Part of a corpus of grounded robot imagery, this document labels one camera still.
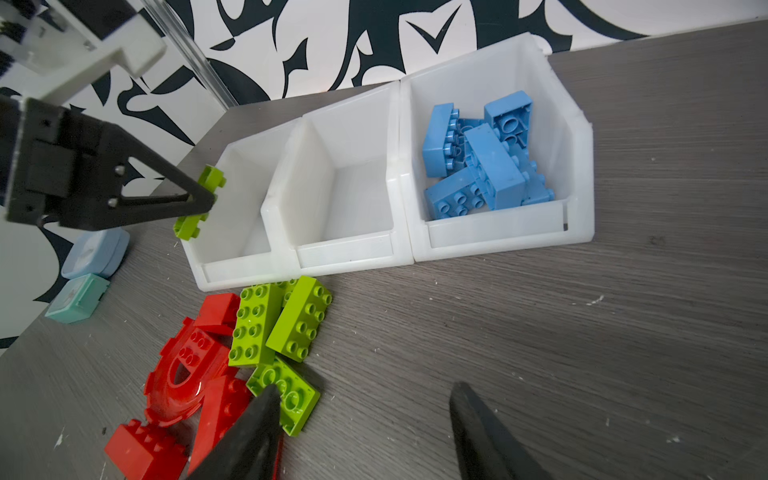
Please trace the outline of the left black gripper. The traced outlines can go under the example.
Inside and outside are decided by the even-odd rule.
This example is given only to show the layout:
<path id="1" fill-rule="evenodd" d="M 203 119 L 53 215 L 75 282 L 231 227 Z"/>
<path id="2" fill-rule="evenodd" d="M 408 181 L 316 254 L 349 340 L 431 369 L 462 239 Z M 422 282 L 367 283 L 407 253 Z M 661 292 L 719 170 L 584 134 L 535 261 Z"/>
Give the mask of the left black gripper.
<path id="1" fill-rule="evenodd" d="M 129 158 L 183 195 L 124 197 Z M 96 231 L 204 214 L 212 193 L 122 128 L 38 100 L 1 98 L 1 203 L 11 223 Z"/>

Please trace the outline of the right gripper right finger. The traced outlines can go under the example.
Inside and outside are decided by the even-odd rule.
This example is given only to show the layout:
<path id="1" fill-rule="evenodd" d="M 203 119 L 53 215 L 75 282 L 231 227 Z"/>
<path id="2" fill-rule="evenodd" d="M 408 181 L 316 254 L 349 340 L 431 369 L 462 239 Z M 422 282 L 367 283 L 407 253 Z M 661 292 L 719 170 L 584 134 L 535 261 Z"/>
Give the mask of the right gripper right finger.
<path id="1" fill-rule="evenodd" d="M 453 384 L 449 411 L 462 479 L 552 479 L 466 382 Z"/>

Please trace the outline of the blue lego brick bottom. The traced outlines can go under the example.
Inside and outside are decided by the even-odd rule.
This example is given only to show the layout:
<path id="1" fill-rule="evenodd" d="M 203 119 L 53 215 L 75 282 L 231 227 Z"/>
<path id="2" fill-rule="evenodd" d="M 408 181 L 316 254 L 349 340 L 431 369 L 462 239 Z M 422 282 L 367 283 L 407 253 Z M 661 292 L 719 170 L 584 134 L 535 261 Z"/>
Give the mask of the blue lego brick bottom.
<path id="1" fill-rule="evenodd" d="M 459 168 L 459 110 L 453 103 L 436 105 L 425 134 L 422 157 L 429 178 L 443 178 Z"/>

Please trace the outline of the blue lego brick cluster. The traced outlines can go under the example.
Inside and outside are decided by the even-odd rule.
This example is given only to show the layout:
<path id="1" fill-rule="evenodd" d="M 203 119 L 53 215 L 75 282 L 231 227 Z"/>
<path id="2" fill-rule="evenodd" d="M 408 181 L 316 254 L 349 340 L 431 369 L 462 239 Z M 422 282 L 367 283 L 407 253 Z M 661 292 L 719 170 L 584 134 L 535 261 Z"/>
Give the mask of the blue lego brick cluster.
<path id="1" fill-rule="evenodd" d="M 492 210 L 520 207 L 529 198 L 532 110 L 532 99 L 520 90 L 486 104 L 483 118 L 464 132 L 466 164 Z"/>

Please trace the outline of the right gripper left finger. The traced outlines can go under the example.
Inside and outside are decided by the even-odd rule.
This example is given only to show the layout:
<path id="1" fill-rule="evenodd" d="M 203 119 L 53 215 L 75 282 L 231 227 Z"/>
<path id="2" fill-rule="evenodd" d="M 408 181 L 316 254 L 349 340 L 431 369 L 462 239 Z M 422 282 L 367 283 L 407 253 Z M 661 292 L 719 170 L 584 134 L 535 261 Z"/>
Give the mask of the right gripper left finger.
<path id="1" fill-rule="evenodd" d="M 272 479 L 281 439 L 280 395 L 267 386 L 188 479 Z"/>

